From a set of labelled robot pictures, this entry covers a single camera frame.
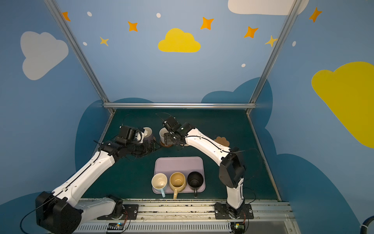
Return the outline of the cream mug white handle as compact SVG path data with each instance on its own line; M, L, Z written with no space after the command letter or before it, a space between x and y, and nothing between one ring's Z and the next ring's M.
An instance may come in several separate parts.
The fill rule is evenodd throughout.
M162 128L160 131L159 131L159 136L160 136L160 142L164 145L166 145L165 143L165 134L168 133L168 130L166 128Z

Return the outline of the brown wooden round coaster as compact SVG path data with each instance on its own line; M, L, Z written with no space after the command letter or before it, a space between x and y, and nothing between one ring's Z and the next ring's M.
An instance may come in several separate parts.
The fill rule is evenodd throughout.
M162 141L160 141L160 144L162 147L165 147L165 148L169 148L169 147L172 147L173 145L167 145L167 144L164 144Z

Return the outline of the cream mug lilac handle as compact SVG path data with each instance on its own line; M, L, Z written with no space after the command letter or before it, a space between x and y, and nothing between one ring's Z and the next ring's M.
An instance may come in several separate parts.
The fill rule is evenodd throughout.
M143 127L143 130L144 130L144 138L143 138L143 142L146 142L146 143L153 143L154 142L154 136L153 136L153 131L150 127Z

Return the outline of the yellow mug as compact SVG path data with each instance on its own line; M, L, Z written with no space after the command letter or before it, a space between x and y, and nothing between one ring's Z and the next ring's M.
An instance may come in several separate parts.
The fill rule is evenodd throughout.
M169 186L173 192L173 199L176 200L178 194L187 186L187 181L184 174L181 172L173 173L169 178Z

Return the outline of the cork paw shaped coaster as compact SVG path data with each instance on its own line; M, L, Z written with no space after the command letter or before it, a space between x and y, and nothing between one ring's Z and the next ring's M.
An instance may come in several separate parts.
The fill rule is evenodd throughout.
M230 142L225 137L218 136L214 141L223 145L223 146L225 146L225 147L230 146Z

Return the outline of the black mug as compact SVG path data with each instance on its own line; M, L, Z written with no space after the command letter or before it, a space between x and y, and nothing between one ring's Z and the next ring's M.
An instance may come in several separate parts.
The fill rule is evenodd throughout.
M187 183L194 193L194 197L198 197L198 189L203 185L203 175L197 171L191 172L188 175Z

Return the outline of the cream mug blue handle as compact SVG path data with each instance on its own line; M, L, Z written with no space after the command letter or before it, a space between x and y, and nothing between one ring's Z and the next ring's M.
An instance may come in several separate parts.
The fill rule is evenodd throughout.
M162 198L166 197L166 189L168 186L168 178L165 174L163 173L157 173L154 175L152 178L152 187L153 189L160 193L162 195Z

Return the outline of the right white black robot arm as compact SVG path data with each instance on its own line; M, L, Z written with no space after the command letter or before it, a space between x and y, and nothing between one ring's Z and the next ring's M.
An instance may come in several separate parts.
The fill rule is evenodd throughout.
M192 146L211 158L219 166L219 179L227 188L227 208L235 212L245 204L243 182L245 175L244 156L236 148L226 147L200 132L189 123L180 124L175 117L163 121L167 133L166 145Z

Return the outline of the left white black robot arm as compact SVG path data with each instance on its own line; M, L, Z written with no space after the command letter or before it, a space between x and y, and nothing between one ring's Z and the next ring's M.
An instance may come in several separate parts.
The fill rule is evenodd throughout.
M153 131L149 127L122 126L114 140L99 144L98 151L73 176L52 192L36 198L36 223L54 234L71 234L87 221L107 216L121 219L123 201L114 196L80 205L79 200L91 185L111 166L128 155L143 157L156 151Z

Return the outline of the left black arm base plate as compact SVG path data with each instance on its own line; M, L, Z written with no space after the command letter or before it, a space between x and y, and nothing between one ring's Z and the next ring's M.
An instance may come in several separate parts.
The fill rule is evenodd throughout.
M116 205L111 214L100 216L97 220L134 220L137 218L138 208L137 204Z

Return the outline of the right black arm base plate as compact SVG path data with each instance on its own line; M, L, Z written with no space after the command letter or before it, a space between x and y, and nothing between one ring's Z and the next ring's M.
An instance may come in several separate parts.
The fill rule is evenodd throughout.
M228 203L215 203L214 215L216 219L254 219L250 204L243 203L238 209L234 209Z

